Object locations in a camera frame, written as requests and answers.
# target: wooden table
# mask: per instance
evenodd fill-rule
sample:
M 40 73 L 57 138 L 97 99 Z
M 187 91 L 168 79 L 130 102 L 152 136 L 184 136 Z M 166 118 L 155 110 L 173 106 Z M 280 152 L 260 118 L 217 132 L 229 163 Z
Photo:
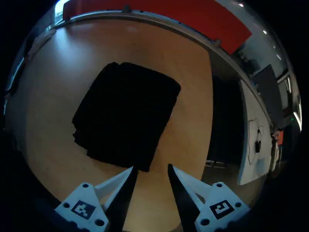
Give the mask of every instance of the wooden table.
M 87 157 L 72 136 L 77 107 L 96 75 L 113 61 L 159 71 L 182 87 L 150 172 L 139 172 L 124 225 L 134 232 L 170 231 L 180 219 L 167 165 L 201 178 L 211 136 L 211 67 L 207 51 L 196 43 L 127 20 L 60 28 L 28 64 L 9 99 L 7 128 L 32 172 L 60 201 L 82 182 L 95 185 L 122 172 L 124 168 Z

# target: black towel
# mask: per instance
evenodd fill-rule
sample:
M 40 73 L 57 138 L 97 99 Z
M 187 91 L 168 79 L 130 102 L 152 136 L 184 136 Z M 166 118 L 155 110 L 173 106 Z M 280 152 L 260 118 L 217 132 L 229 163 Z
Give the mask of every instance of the black towel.
M 75 142 L 91 158 L 149 171 L 180 85 L 131 63 L 108 64 L 78 107 Z

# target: sticker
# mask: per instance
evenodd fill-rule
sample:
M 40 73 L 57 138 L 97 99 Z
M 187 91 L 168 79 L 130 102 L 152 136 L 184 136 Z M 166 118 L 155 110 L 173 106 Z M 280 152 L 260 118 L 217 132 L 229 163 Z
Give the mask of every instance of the sticker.
M 231 206 L 231 204 L 227 200 L 211 205 L 209 208 L 212 211 L 212 213 L 215 215 L 216 219 L 221 219 L 224 216 L 235 211 L 235 209 Z
M 81 216 L 84 219 L 89 219 L 95 210 L 95 206 L 87 204 L 83 201 L 78 201 L 76 205 L 71 209 L 73 213 Z

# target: cable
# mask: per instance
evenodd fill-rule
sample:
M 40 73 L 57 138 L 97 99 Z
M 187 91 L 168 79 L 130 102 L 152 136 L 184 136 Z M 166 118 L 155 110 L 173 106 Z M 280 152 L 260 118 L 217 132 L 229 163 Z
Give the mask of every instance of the cable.
M 252 162 L 250 161 L 250 153 L 251 153 L 251 149 L 250 149 L 250 122 L 254 122 L 255 120 L 257 120 L 257 118 L 248 121 L 248 131 L 249 131 L 249 133 L 248 133 L 248 147 L 249 147 L 248 162 L 249 162 L 249 165 L 252 165 L 254 160 L 255 160 L 255 156 L 254 156 L 253 161 Z M 258 130 L 257 130 L 256 140 L 255 141 L 259 142 L 259 141 L 262 141 L 262 136 L 264 134 L 264 127 L 263 126 L 259 126 L 258 123 L 256 123 L 256 125 L 258 126 Z

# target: red panel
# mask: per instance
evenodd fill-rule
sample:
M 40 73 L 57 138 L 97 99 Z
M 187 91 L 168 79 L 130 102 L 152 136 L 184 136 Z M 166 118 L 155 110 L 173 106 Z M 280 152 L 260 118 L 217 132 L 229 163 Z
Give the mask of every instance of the red panel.
M 180 21 L 211 40 L 220 39 L 229 54 L 239 48 L 251 35 L 239 19 L 214 0 L 70 0 L 64 5 L 63 18 L 97 10 L 121 10 L 130 5 Z

